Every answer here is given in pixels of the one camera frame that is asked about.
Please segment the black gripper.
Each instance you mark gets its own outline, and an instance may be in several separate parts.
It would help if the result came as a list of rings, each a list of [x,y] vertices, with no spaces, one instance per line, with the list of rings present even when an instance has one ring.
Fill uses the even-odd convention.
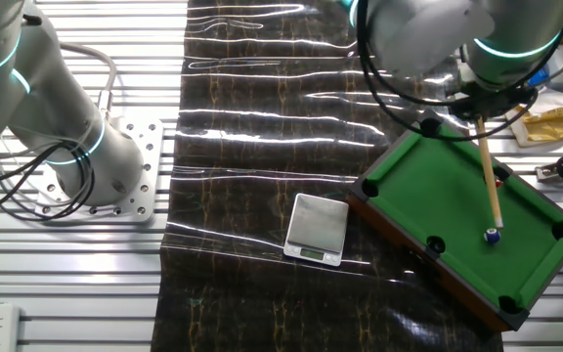
[[[489,118],[505,114],[521,104],[537,98],[538,90],[533,87],[512,87],[500,92],[483,89],[477,83],[462,88],[467,102],[450,107],[450,113],[462,120],[477,121],[480,117]]]

